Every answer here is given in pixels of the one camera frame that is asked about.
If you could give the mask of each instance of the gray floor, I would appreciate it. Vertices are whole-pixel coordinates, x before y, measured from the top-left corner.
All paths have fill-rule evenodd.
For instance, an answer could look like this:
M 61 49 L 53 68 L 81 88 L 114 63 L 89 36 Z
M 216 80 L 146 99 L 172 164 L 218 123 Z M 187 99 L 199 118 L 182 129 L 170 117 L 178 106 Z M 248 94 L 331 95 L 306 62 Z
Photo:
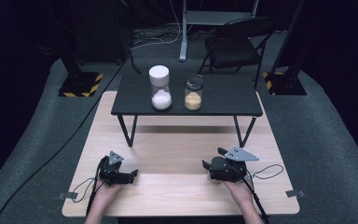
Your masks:
M 271 68 L 283 38 L 284 34 L 277 33 L 268 42 L 262 71 Z M 184 63 L 178 61 L 179 45 L 180 40 L 133 49 L 134 63 L 143 72 L 140 76 L 147 76 L 148 69 L 156 64 L 166 65 L 172 73 L 197 73 L 205 54 L 202 37 L 189 41 Z M 99 97 L 103 91 L 116 90 L 121 75 L 134 70 L 131 60 L 121 69 L 114 63 L 87 63 L 81 69 L 103 73 L 93 97 L 58 97 L 66 71 L 61 61 L 51 67 L 34 117 L 0 172 L 0 210 L 27 178 L 44 167 L 11 199 L 0 216 L 0 223 L 84 221 L 81 217 L 64 217 L 63 201 L 57 197 L 69 189 Z M 242 68 L 239 76 L 254 73 L 255 68 Z M 306 96 L 271 96 L 264 80 L 259 80 L 258 92 L 294 189 L 307 193 L 298 199 L 297 215 L 269 220 L 271 223 L 358 223 L 358 147 L 324 90 L 304 73 L 299 78 L 308 93 Z M 108 217 L 105 222 L 116 220 Z

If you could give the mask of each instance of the yellow and black striped tape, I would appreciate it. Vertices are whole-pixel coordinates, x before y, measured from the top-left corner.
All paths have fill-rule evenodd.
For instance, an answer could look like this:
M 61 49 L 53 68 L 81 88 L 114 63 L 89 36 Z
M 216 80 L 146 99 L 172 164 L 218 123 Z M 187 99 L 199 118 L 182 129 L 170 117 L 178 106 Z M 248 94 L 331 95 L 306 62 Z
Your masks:
M 275 75 L 284 75 L 284 73 L 275 73 Z M 267 90 L 269 92 L 270 95 L 275 95 L 275 88 L 274 88 L 274 85 L 272 84 L 271 82 L 271 76 L 269 75 L 268 72 L 264 72 L 263 73 L 263 77 L 264 77 L 264 80 L 266 81 L 266 85 L 267 85 Z
M 64 97 L 90 97 L 95 94 L 95 92 L 98 90 L 98 87 L 100 86 L 101 79 L 103 79 L 103 74 L 98 75 L 95 78 L 95 82 L 90 88 L 89 91 L 84 92 L 60 92 L 60 96 Z

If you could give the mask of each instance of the black table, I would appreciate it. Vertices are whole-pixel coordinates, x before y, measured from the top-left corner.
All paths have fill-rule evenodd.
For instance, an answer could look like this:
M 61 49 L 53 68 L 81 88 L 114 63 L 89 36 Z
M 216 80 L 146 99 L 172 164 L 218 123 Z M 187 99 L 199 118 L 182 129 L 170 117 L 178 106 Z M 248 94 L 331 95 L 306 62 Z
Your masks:
M 263 115 L 253 81 L 241 75 L 204 75 L 201 108 L 196 111 L 185 107 L 186 75 L 170 74 L 172 105 L 166 110 L 157 110 L 151 102 L 151 87 L 148 75 L 123 75 L 117 97 L 112 107 L 129 147 L 132 147 L 138 116 L 233 116 L 240 147 L 246 140 L 257 117 Z M 134 116 L 131 137 L 123 116 Z M 243 140 L 237 116 L 251 116 L 252 121 Z

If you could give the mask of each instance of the glass jar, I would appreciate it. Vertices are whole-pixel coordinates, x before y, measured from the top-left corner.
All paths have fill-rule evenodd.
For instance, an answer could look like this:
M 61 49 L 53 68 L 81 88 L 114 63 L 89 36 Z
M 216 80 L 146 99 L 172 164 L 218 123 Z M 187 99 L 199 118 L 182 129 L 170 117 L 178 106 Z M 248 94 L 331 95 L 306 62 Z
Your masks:
M 170 71 L 166 66 L 156 65 L 149 70 L 152 105 L 157 110 L 168 109 L 172 104 L 169 88 Z
M 198 110 L 202 102 L 203 78 L 201 75 L 190 75 L 186 79 L 185 107 Z

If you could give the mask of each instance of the wooden table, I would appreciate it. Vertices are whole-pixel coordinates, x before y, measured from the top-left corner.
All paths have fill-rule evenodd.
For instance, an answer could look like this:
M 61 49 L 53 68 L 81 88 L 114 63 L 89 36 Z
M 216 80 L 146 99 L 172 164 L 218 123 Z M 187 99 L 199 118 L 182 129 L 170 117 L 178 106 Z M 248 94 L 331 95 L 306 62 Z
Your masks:
M 103 94 L 89 136 L 79 159 L 69 191 L 95 176 L 102 157 L 110 150 L 124 158 L 120 172 L 139 169 L 132 185 L 123 188 L 107 216 L 114 217 L 164 217 L 164 216 L 231 216 L 241 211 L 223 184 L 209 180 L 209 173 L 202 167 L 202 160 L 211 161 L 219 156 L 217 148 L 231 149 L 238 144 L 236 129 L 231 116 L 227 117 L 140 117 L 137 125 L 137 143 L 128 147 L 117 118 L 111 115 L 116 92 Z M 250 117 L 240 117 L 240 124 L 248 124 Z M 284 168 L 266 114 L 257 119 L 246 150 L 259 161 L 248 161 L 251 173 L 272 164 Z M 281 169 L 272 167 L 260 176 L 275 175 Z M 295 214 L 299 205 L 295 197 L 287 198 L 285 192 L 292 185 L 286 170 L 271 179 L 254 179 L 255 192 L 268 215 Z M 76 192 L 82 195 L 83 185 Z M 67 217 L 83 217 L 90 197 L 73 203 L 66 199 L 62 213 Z

